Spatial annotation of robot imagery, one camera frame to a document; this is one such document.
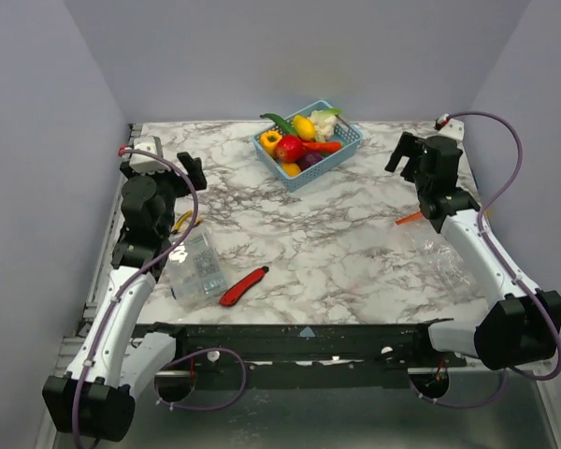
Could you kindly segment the blue plastic basket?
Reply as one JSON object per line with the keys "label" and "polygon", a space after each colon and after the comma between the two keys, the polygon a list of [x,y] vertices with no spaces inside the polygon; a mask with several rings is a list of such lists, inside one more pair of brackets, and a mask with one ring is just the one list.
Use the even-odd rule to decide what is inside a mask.
{"label": "blue plastic basket", "polygon": [[270,112],[260,118],[271,125],[252,138],[256,155],[290,192],[354,156],[363,139],[325,100],[285,118]]}

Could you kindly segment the clear zip top bag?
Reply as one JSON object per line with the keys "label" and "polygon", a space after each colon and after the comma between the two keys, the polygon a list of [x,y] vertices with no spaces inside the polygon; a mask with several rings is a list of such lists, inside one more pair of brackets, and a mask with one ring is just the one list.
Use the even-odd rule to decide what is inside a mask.
{"label": "clear zip top bag", "polygon": [[419,211],[396,220],[396,229],[421,257],[423,274],[443,287],[451,301],[463,302],[477,296],[478,284],[461,257]]}

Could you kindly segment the red apple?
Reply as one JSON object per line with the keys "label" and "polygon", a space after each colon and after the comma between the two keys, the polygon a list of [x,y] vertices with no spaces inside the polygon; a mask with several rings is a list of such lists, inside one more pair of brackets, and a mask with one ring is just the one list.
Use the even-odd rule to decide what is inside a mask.
{"label": "red apple", "polygon": [[304,150],[305,147],[300,138],[287,135],[278,142],[276,156],[283,163],[294,163],[302,157]]}

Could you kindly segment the green cucumber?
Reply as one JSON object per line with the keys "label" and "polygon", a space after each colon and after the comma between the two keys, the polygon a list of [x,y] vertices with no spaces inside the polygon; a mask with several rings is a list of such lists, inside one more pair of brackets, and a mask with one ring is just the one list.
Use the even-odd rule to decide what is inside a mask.
{"label": "green cucumber", "polygon": [[294,137],[298,136],[298,133],[295,130],[295,128],[292,126],[292,124],[278,114],[264,113],[260,115],[260,118],[268,119],[271,122],[273,122],[279,128],[279,131],[284,136],[294,136]]}

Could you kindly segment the yellow lemon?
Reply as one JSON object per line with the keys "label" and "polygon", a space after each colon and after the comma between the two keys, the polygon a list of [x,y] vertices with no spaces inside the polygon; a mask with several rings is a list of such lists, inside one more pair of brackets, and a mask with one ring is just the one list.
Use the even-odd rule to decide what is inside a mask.
{"label": "yellow lemon", "polygon": [[313,122],[302,115],[295,115],[292,120],[292,126],[296,134],[306,141],[314,141],[316,137],[316,128]]}

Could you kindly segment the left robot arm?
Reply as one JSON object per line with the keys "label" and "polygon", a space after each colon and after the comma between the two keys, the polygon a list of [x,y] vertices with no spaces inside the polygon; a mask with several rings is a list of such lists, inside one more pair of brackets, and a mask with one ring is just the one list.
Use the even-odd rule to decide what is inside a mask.
{"label": "left robot arm", "polygon": [[176,332],[152,331],[130,351],[137,318],[159,281],[169,254],[179,198],[196,198],[207,187],[202,162],[187,152],[172,163],[151,152],[150,170],[134,168],[136,150],[123,148],[120,236],[114,245],[108,285],[85,341],[62,376],[50,376],[42,397],[53,424],[82,447],[119,442],[128,432],[137,398],[165,366],[179,369],[189,355]]}

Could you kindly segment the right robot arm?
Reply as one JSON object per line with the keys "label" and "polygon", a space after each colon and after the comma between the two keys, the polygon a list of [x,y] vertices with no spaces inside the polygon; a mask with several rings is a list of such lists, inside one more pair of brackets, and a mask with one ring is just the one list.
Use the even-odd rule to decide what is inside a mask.
{"label": "right robot arm", "polygon": [[483,290],[488,313],[478,323],[438,319],[411,344],[413,359],[430,367],[454,352],[489,369],[508,369],[555,355],[561,327],[561,296],[529,279],[497,241],[481,207],[459,187],[463,152],[455,140],[419,138],[405,132],[386,165],[415,186],[420,211],[455,249]]}

